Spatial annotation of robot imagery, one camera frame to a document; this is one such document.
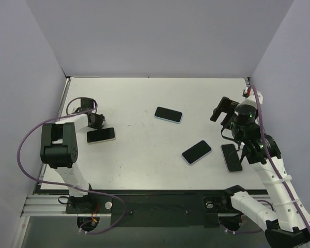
white table surface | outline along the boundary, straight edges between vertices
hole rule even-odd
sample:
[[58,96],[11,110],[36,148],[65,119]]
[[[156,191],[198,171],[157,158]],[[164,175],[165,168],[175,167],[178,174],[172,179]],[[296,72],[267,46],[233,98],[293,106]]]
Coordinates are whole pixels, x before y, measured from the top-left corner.
[[[86,143],[85,128],[77,134],[78,165],[97,190],[222,190],[233,185],[264,189],[252,167],[229,173],[220,146],[220,125],[209,120],[223,96],[242,101],[244,79],[104,79],[73,78],[64,106],[76,97],[96,99],[105,127],[114,127],[116,139]],[[78,107],[79,100],[71,104]],[[154,118],[158,106],[183,112],[180,124]],[[212,152],[194,165],[181,153],[205,140]],[[47,166],[44,180],[62,182]],[[42,184],[41,189],[66,189]]]

red wire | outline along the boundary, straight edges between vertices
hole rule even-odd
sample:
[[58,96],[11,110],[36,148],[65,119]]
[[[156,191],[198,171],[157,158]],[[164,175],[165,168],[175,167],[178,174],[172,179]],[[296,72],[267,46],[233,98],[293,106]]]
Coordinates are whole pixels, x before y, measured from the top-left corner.
[[99,208],[100,208],[100,204],[97,203],[97,208],[96,208],[96,210],[91,215],[91,218],[92,218],[93,221],[95,220],[94,217],[93,217],[93,214],[97,213],[99,211]]

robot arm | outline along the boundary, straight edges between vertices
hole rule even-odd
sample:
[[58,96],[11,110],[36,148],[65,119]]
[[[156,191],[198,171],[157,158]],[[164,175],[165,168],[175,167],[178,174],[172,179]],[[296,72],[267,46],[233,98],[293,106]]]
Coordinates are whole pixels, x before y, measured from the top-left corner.
[[[101,129],[105,118],[103,115],[94,113],[79,114],[85,110],[94,108],[94,100],[90,98],[81,99],[81,107],[75,112],[75,116],[46,123],[42,126],[41,133],[41,161],[56,170],[62,177],[64,183],[74,185],[83,190],[91,190],[90,184],[84,179],[78,165],[78,146],[76,133],[84,127]],[[78,205],[93,209],[92,196],[87,192],[81,192],[69,188],[69,196],[72,205]]]
[[[295,204],[298,204],[310,226],[310,214],[306,211],[291,184],[292,177],[286,173],[281,152],[274,139],[265,135],[267,149],[275,164],[275,168],[282,175],[277,176],[265,154],[265,148],[260,137],[260,127],[255,123],[257,118],[256,101],[254,94],[247,88],[243,94],[246,99],[242,103],[223,97],[219,106],[213,111],[210,120],[216,121],[221,112],[226,113],[222,121],[223,129],[230,129],[232,138],[239,145],[241,161],[246,157],[248,163],[258,173],[275,207],[275,212],[263,206],[240,186],[231,187],[224,192],[228,197],[228,204],[246,214],[262,230],[265,231],[271,247],[295,247],[310,240],[302,217],[297,213]],[[260,103],[262,95],[258,92]],[[287,184],[294,200],[289,196],[283,182]]]

black cable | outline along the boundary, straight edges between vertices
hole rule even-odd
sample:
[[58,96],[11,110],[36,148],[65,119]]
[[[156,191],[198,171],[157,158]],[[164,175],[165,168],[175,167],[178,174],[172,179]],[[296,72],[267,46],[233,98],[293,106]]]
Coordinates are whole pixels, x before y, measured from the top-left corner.
[[67,201],[69,200],[69,197],[68,196],[60,196],[58,199],[57,199],[57,201],[60,203],[60,204],[63,204],[63,205],[66,205],[68,202],[66,202],[66,203],[63,203],[62,201],[60,201],[60,198],[64,198],[64,199],[67,199]]

phone screen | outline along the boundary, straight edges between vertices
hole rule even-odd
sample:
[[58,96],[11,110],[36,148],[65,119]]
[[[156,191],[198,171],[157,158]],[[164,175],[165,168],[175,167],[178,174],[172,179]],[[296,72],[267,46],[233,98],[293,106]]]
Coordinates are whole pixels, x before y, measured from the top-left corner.
[[187,151],[184,151],[182,153],[182,157],[189,165],[192,165],[207,155],[209,152],[211,152],[211,147],[205,141],[200,141]]
[[105,128],[87,132],[87,142],[101,142],[115,139],[115,129]]
[[222,152],[229,172],[240,172],[242,166],[234,144],[222,145]]
[[155,117],[158,119],[169,120],[175,123],[180,123],[182,118],[182,112],[169,110],[163,107],[157,107],[155,111]]

